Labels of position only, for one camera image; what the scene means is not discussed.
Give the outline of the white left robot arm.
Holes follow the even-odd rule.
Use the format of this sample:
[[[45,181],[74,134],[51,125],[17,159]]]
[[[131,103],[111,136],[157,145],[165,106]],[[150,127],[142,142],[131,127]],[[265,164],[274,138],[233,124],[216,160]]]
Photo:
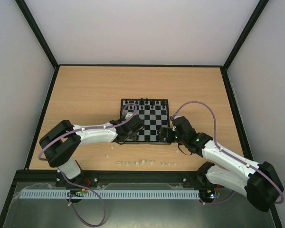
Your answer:
[[[81,168],[72,158],[77,147],[92,143],[124,143],[132,133],[144,127],[144,121],[134,114],[125,119],[101,125],[80,126],[63,120],[39,140],[42,151],[38,159],[47,161],[72,180],[81,174]]]

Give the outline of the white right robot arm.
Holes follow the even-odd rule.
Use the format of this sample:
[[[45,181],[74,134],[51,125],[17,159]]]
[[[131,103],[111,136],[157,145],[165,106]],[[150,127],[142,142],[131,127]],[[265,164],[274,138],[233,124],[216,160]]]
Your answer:
[[[274,167],[244,158],[219,144],[205,133],[198,133],[184,116],[172,121],[172,127],[158,130],[160,141],[183,145],[190,154],[211,160],[198,173],[203,186],[218,184],[242,194],[256,209],[267,212],[272,205],[283,203],[284,187]]]

